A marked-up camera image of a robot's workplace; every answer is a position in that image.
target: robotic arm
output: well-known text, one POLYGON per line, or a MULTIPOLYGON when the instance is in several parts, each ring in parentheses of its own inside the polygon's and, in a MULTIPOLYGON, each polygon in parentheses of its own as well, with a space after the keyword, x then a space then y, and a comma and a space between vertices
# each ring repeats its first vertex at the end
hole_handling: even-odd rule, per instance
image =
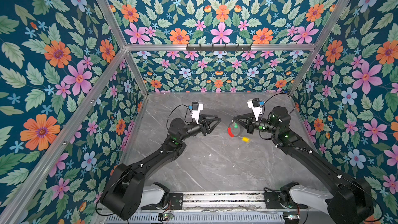
POLYGON ((141 199, 144 198, 143 192, 146 194, 152 191, 160 191, 161 196, 164 193, 160 184, 144 187, 145 180, 182 154, 186 147, 183 140, 199 133, 206 136, 221 122, 217 115, 199 115, 199 111, 203 109, 203 104, 192 102, 190 109, 193 110, 194 122, 185 124, 181 118, 173 119, 168 129, 168 135, 157 151, 139 162, 128 166, 120 164, 115 168, 99 201, 121 217, 122 220, 130 218, 138 207, 159 202, 159 197, 157 199, 155 197, 155 202, 141 203, 141 199))
POLYGON ((250 134, 255 130, 271 133, 275 146, 304 165, 331 194, 291 182, 281 187, 281 203, 285 206, 300 203, 314 207, 329 214, 337 224, 358 224, 371 216, 373 204, 369 183, 342 172, 313 151, 289 128, 291 117, 285 107, 274 107, 267 118, 263 118, 264 115, 259 118, 261 103, 258 98, 249 100, 248 105, 253 112, 235 116, 234 121, 250 134))

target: diagonal metal bar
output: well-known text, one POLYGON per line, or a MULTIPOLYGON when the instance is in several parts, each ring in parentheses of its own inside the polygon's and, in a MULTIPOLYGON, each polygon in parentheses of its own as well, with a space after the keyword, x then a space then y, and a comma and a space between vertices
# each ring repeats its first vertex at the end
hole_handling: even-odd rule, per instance
MULTIPOLYGON (((111 28, 113 35, 115 36, 117 44, 119 45, 121 50, 124 50, 127 45, 127 42, 123 36, 122 30, 119 27, 119 24, 116 21, 115 15, 111 11, 111 7, 108 3, 108 0, 96 0, 96 1, 98 3, 99 8, 102 11, 102 14, 105 17, 106 22, 108 23, 109 27, 111 28)), ((137 64, 135 64, 133 59, 129 59, 129 56, 126 57, 126 61, 132 70, 132 74, 133 74, 134 78, 136 78, 137 84, 138 84, 142 94, 145 97, 147 97, 148 90, 147 90, 147 87, 144 84, 144 80, 138 70, 137 64)))
POLYGON ((22 216, 22 213, 27 208, 30 200, 42 186, 52 167, 56 164, 58 158, 65 150, 77 128, 90 111, 93 102, 99 97, 103 88, 109 82, 109 79, 113 76, 113 72, 122 62, 125 55, 126 51, 120 50, 112 62, 107 66, 101 77, 86 95, 57 138, 55 138, 54 142, 50 145, 27 179, 23 182, 21 189, 15 194, 12 201, 3 210, 0 215, 0 223, 15 224, 19 217, 22 216))
POLYGON ((197 50, 197 51, 241 51, 241 50, 315 50, 314 44, 189 44, 189 45, 178 45, 178 44, 127 44, 127 51, 169 51, 178 50, 197 50))
POLYGON ((311 67, 311 64, 314 62, 314 59, 320 52, 323 44, 327 41, 331 33, 331 30, 336 25, 337 21, 339 20, 343 11, 346 9, 349 2, 350 0, 339 0, 337 2, 335 9, 333 10, 332 14, 330 15, 330 18, 328 19, 326 25, 323 27, 321 33, 319 34, 316 40, 315 50, 308 55, 306 61, 302 65, 300 71, 298 72, 295 78, 295 82, 293 82, 292 87, 289 89, 288 94, 293 95, 293 93, 296 91, 297 87, 305 77, 308 69, 311 67))

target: marble surface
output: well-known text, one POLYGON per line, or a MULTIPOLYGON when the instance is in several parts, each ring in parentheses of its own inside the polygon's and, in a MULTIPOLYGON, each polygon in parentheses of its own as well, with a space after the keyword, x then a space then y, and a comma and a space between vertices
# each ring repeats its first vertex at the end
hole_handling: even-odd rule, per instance
MULTIPOLYGON (((185 140, 187 147, 175 161, 165 165, 147 180, 146 185, 160 182, 171 191, 250 191, 264 187, 279 189, 291 181, 306 187, 325 189, 323 184, 295 159, 277 149, 270 140, 263 140, 258 132, 246 134, 251 142, 231 138, 227 127, 234 115, 249 113, 247 100, 259 97, 267 100, 273 93, 167 93, 151 94, 145 109, 137 139, 127 154, 129 163, 137 162, 156 151, 167 136, 166 120, 179 104, 192 101, 204 103, 202 114, 217 114, 222 119, 206 137, 198 134, 185 140)), ((265 113, 274 106, 284 106, 290 112, 294 105, 286 95, 273 97, 265 113)), ((185 115, 179 107, 170 117, 185 115)), ((291 114, 291 129, 310 145, 311 142, 296 110, 291 114)))

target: pink flower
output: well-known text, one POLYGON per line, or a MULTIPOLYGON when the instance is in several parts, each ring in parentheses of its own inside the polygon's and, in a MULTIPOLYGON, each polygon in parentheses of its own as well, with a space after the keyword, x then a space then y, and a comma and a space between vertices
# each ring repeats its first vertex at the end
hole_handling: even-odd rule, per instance
POLYGON ((91 57, 87 57, 87 56, 83 57, 83 60, 81 61, 81 63, 84 64, 84 68, 88 68, 90 70, 91 70, 91 66, 94 65, 94 63, 91 62, 91 57))
POLYGON ((62 199, 64 197, 64 192, 69 191, 69 179, 65 180, 61 178, 59 179, 59 185, 54 185, 51 189, 52 191, 54 191, 54 194, 52 195, 52 199, 54 200, 55 198, 59 197, 60 199, 62 199))
POLYGON ((232 62, 232 67, 234 67, 234 68, 242 67, 241 63, 242 63, 242 61, 238 61, 236 59, 235 62, 232 62))
POLYGON ((231 35, 232 30, 231 29, 225 29, 225 23, 220 22, 218 24, 218 30, 212 29, 210 31, 215 37, 213 37, 213 40, 211 42, 218 42, 220 41, 220 44, 222 44, 222 41, 224 42, 229 42, 229 35, 231 35))
POLYGON ((172 59, 174 60, 176 57, 180 57, 180 54, 178 53, 178 50, 176 50, 176 51, 167 51, 166 56, 167 57, 172 57, 172 59))
POLYGON ((89 122, 88 123, 88 128, 87 128, 87 132, 90 132, 90 136, 92 136, 93 135, 93 133, 97 133, 97 127, 98 127, 98 125, 96 124, 96 122, 95 121, 93 121, 93 122, 89 122))
POLYGON ((395 180, 395 176, 393 174, 390 175, 390 178, 387 176, 383 176, 384 183, 383 186, 386 188, 390 188, 391 194, 395 194, 398 191, 398 181, 395 180))
POLYGON ((126 68, 126 59, 123 59, 122 62, 119 64, 119 69, 122 70, 123 68, 126 68))
POLYGON ((353 67, 352 67, 353 69, 356 69, 357 67, 358 67, 358 68, 361 68, 361 63, 363 63, 364 61, 365 61, 365 60, 362 59, 362 56, 361 56, 361 55, 358 56, 358 57, 354 57, 354 61, 351 62, 351 66, 353 66, 353 67))
POLYGON ((315 129, 311 130, 311 126, 310 126, 309 124, 306 125, 306 127, 307 127, 308 134, 309 134, 310 137, 311 137, 311 141, 312 141, 313 143, 316 143, 316 139, 315 139, 315 137, 314 137, 314 135, 316 134, 316 130, 315 130, 315 129))
POLYGON ((61 95, 63 98, 67 97, 67 94, 71 94, 71 92, 68 90, 70 88, 70 85, 65 85, 64 81, 61 81, 61 85, 55 85, 55 87, 58 89, 57 95, 61 95))
POLYGON ((398 95, 398 83, 392 83, 391 84, 394 89, 391 90, 391 93, 396 93, 398 95))
POLYGON ((292 40, 297 41, 297 43, 301 44, 304 41, 306 43, 310 43, 312 41, 312 35, 315 35, 318 33, 319 29, 312 29, 314 27, 314 22, 311 22, 309 25, 307 25, 307 28, 304 29, 304 27, 300 26, 297 30, 298 35, 295 35, 292 40))
POLYGON ((162 64, 162 67, 168 68, 170 66, 169 60, 163 59, 163 61, 160 62, 162 64))
POLYGON ((109 81, 111 82, 111 81, 113 81, 113 80, 116 80, 116 75, 117 75, 117 72, 116 72, 116 71, 113 72, 113 75, 111 76, 111 78, 109 79, 109 81))
POLYGON ((322 74, 325 75, 324 80, 328 79, 328 81, 331 81, 331 77, 336 74, 336 72, 333 71, 333 68, 334 68, 334 65, 332 65, 330 67, 329 67, 329 65, 326 65, 326 69, 322 72, 322 74))
POLYGON ((52 170, 50 171, 50 174, 49 174, 50 177, 53 177, 55 175, 55 173, 57 172, 57 167, 60 170, 65 169, 65 163, 61 162, 61 161, 64 161, 68 156, 69 156, 69 153, 65 152, 61 155, 61 157, 58 158, 58 162, 54 165, 54 167, 52 167, 52 170))
POLYGON ((387 136, 382 133, 382 131, 385 131, 387 129, 387 126, 385 124, 380 124, 377 126, 377 120, 375 118, 372 119, 371 124, 372 125, 369 125, 368 123, 363 124, 363 127, 369 130, 366 131, 363 135, 365 137, 372 136, 372 141, 375 144, 379 141, 379 138, 387 140, 387 136))
POLYGON ((74 84, 72 88, 73 95, 78 95, 80 88, 84 93, 88 93, 91 89, 91 83, 87 80, 91 79, 93 74, 90 71, 84 72, 84 65, 81 62, 77 64, 77 70, 71 65, 68 66, 68 70, 73 76, 65 76, 64 82, 69 85, 74 84))
POLYGON ((149 34, 149 37, 156 37, 155 32, 156 30, 153 30, 151 26, 149 28, 145 27, 145 34, 149 34))
POLYGON ((322 154, 325 153, 325 152, 326 152, 326 147, 325 147, 325 145, 321 144, 321 145, 319 146, 319 150, 321 151, 322 154))
POLYGON ((145 36, 145 28, 144 27, 140 27, 137 30, 137 27, 135 26, 135 24, 133 24, 132 22, 130 23, 130 29, 126 29, 125 33, 130 37, 130 42, 131 43, 136 43, 138 41, 139 44, 144 44, 144 41, 148 42, 150 41, 150 38, 148 36, 145 36))
POLYGON ((115 85, 113 85, 113 87, 110 87, 111 89, 111 95, 115 98, 117 96, 117 88, 115 87, 115 85))
POLYGON ((354 135, 354 132, 358 131, 358 128, 355 127, 356 124, 357 124, 356 121, 351 122, 349 119, 347 119, 347 123, 344 124, 344 127, 346 127, 346 132, 351 133, 351 135, 354 135))
POLYGON ((204 68, 204 67, 207 67, 207 64, 208 62, 205 62, 205 59, 202 59, 202 61, 200 62, 198 62, 198 67, 200 67, 200 68, 204 68))
POLYGON ((387 165, 389 166, 394 166, 397 164, 397 169, 398 169, 398 146, 395 144, 392 146, 392 151, 390 150, 384 150, 384 154, 387 155, 387 157, 392 157, 387 160, 387 165))
POLYGON ((362 70, 362 72, 359 72, 358 70, 352 72, 352 77, 359 79, 354 82, 354 84, 352 85, 352 88, 354 88, 354 89, 360 88, 361 85, 363 84, 362 91, 365 94, 368 94, 369 91, 371 90, 370 84, 372 84, 373 86, 378 86, 383 83, 382 80, 380 79, 380 77, 374 76, 375 74, 380 72, 381 64, 377 64, 369 70, 369 63, 363 62, 362 66, 361 66, 361 70, 362 70))
POLYGON ((264 57, 265 59, 268 59, 268 57, 274 55, 273 50, 262 50, 261 52, 263 52, 263 53, 260 56, 264 57))
POLYGON ((323 55, 316 55, 316 58, 314 59, 314 69, 316 68, 316 70, 319 70, 319 68, 324 64, 323 60, 323 55))
POLYGON ((239 22, 238 28, 240 28, 240 31, 242 31, 242 30, 247 30, 248 26, 249 26, 249 24, 248 24, 247 20, 245 20, 243 22, 242 21, 239 22))
POLYGON ((82 134, 81 134, 80 132, 78 132, 78 131, 80 131, 80 130, 82 129, 82 127, 83 127, 83 125, 81 124, 81 125, 79 126, 79 128, 77 128, 75 134, 73 135, 73 137, 71 138, 71 140, 69 141, 69 143, 73 144, 74 141, 75 141, 75 137, 77 137, 77 138, 81 138, 81 137, 82 137, 82 134))
POLYGON ((245 57, 246 61, 249 60, 250 58, 254 58, 254 54, 257 53, 256 50, 251 50, 251 51, 244 51, 242 54, 242 57, 245 57))
POLYGON ((322 91, 323 91, 322 95, 324 95, 325 97, 328 97, 329 95, 331 95, 330 89, 331 89, 331 87, 328 87, 328 86, 325 86, 324 88, 322 88, 322 91))
POLYGON ((298 29, 298 27, 295 27, 294 25, 291 27, 291 29, 289 29, 288 31, 287 31, 287 35, 288 36, 293 36, 294 34, 297 34, 297 29, 298 29))
POLYGON ((96 194, 96 199, 94 200, 94 203, 97 203, 97 201, 100 200, 101 196, 102 196, 102 192, 100 192, 99 194, 96 194))
POLYGON ((279 61, 278 60, 276 60, 276 59, 274 59, 274 60, 271 60, 270 61, 270 63, 269 63, 269 65, 271 66, 271 67, 273 67, 273 66, 278 66, 278 63, 279 63, 279 61))
POLYGON ((203 28, 206 27, 205 22, 204 21, 201 22, 200 20, 198 20, 198 22, 195 24, 195 26, 196 26, 196 30, 203 30, 203 28))
POLYGON ((192 61, 195 60, 195 57, 199 57, 199 54, 196 53, 196 51, 184 51, 187 55, 185 56, 185 59, 191 59, 192 61))

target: blue floral backdrop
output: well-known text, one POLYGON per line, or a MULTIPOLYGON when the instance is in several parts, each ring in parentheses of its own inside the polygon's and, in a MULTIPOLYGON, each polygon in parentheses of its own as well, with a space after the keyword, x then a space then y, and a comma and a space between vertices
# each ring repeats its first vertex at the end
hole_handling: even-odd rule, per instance
POLYGON ((398 222, 397 5, 351 0, 295 94, 319 154, 371 185, 369 224, 398 222))

